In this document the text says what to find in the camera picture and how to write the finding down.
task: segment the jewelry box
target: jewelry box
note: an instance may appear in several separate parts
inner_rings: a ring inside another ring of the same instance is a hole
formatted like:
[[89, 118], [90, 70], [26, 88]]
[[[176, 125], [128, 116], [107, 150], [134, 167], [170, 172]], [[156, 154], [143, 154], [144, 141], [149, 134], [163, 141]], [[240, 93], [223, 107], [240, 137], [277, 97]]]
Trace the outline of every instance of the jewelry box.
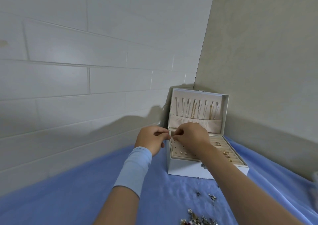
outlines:
[[[228, 102], [229, 96], [225, 94], [174, 88], [168, 121], [169, 134], [172, 136], [183, 123], [199, 123], [208, 131], [211, 145], [247, 175], [249, 167], [223, 136]], [[213, 179], [204, 164], [173, 139], [167, 145], [167, 163], [168, 174]]]

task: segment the white brick wall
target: white brick wall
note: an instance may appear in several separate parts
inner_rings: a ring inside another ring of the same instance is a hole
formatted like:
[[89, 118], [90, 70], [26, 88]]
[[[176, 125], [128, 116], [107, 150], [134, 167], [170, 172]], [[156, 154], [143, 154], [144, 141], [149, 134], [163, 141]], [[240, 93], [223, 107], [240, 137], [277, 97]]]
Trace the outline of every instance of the white brick wall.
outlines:
[[211, 3], [0, 0], [0, 195], [165, 124], [171, 87], [193, 88]]

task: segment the light blue sleeve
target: light blue sleeve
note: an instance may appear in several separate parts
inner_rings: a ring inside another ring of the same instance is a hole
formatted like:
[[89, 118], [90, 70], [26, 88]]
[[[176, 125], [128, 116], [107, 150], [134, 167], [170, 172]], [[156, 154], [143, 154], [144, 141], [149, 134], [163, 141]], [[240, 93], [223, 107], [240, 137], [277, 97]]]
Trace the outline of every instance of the light blue sleeve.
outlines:
[[123, 186], [133, 190], [140, 198], [141, 188], [149, 165], [152, 161], [151, 152], [145, 147], [136, 147], [130, 153], [115, 182], [114, 187]]

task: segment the blue fabric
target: blue fabric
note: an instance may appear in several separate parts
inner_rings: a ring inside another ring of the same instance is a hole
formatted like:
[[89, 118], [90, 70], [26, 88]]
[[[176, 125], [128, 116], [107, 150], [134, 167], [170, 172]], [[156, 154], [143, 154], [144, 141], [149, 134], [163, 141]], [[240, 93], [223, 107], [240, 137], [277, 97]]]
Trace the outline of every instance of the blue fabric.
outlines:
[[[248, 163], [248, 176], [305, 224], [317, 225], [309, 190], [312, 182], [230, 140]], [[90, 161], [0, 199], [0, 224], [92, 224], [133, 146]], [[137, 224], [179, 224], [191, 208], [221, 224], [237, 224], [214, 180], [167, 174], [166, 150], [145, 176]], [[208, 193], [217, 197], [215, 206]]]
[[151, 152], [145, 147], [136, 147], [129, 154], [124, 166], [114, 184], [116, 186], [128, 187], [140, 198], [143, 180], [152, 160]]

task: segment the hand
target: hand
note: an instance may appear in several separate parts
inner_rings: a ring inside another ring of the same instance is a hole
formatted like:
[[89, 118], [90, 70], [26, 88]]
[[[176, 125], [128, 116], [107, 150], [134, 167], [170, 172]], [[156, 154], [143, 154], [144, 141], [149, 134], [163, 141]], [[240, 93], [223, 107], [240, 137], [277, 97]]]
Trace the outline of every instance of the hand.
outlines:
[[211, 146], [209, 133], [199, 123], [188, 122], [180, 125], [172, 138], [197, 156], [199, 150], [204, 151]]
[[140, 130], [135, 143], [136, 147], [145, 147], [155, 156], [164, 147], [164, 140], [170, 140], [169, 131], [159, 126], [148, 126]]

